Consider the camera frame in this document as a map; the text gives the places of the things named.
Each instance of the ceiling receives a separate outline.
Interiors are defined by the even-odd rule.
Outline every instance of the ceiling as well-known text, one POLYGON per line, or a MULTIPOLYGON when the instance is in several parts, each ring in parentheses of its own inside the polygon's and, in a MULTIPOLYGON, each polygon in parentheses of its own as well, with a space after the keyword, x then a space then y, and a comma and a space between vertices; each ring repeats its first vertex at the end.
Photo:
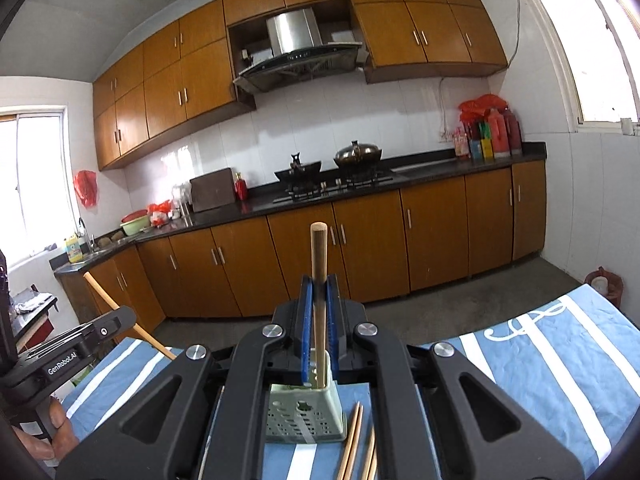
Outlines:
POLYGON ((176 0, 25 0, 0 40, 0 75, 92 81, 123 38, 176 0))

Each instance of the red bowl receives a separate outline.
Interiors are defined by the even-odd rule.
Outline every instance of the red bowl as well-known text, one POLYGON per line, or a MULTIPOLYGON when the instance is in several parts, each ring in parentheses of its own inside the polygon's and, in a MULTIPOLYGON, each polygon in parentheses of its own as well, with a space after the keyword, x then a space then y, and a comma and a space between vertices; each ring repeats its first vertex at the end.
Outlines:
POLYGON ((139 211, 134 211, 133 213, 129 213, 120 221, 120 223, 126 224, 127 222, 131 222, 132 220, 135 220, 136 218, 140 218, 141 216, 144 216, 144 215, 146 215, 146 209, 140 209, 139 211))

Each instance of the metal bolt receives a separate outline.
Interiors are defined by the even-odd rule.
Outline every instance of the metal bolt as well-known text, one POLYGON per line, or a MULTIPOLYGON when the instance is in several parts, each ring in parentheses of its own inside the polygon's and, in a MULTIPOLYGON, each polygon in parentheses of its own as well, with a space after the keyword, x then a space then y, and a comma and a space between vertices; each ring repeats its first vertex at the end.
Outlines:
POLYGON ((282 327, 276 324, 267 325, 262 329, 262 335, 265 337, 280 337, 282 332, 282 327))
POLYGON ((456 349, 453 348, 450 343, 447 343, 446 341, 440 341, 439 343, 433 345, 433 351, 436 352, 437 356, 451 357, 453 354, 455 354, 456 349))
POLYGON ((187 348, 187 357, 193 361, 202 359, 207 355, 207 349, 202 345, 192 345, 187 348))
POLYGON ((378 327, 373 323, 360 323, 356 328, 360 335, 376 335, 378 333, 378 327))

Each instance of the backsplash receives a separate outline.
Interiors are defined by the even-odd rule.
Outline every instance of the backsplash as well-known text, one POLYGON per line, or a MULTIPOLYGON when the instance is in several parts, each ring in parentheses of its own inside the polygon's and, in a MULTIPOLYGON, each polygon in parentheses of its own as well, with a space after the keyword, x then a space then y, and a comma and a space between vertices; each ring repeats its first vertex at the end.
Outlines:
POLYGON ((230 167, 249 187, 276 179, 290 155, 335 167, 337 150, 352 140, 373 142, 383 158, 442 150, 458 124, 458 104, 489 91, 485 78, 426 78, 367 85, 355 72, 320 78, 255 96, 257 110, 178 140, 125 169, 132 208, 171 196, 194 176, 230 167), (442 98, 438 87, 442 89, 442 98))

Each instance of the range hood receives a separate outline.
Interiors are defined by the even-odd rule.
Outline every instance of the range hood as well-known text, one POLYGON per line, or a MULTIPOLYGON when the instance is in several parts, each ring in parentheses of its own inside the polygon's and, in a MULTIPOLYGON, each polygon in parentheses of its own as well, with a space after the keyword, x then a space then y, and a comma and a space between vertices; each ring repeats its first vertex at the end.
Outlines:
POLYGON ((356 68, 361 43, 322 43, 312 9, 292 10, 269 18, 273 57, 242 70, 234 84, 257 94, 356 68))

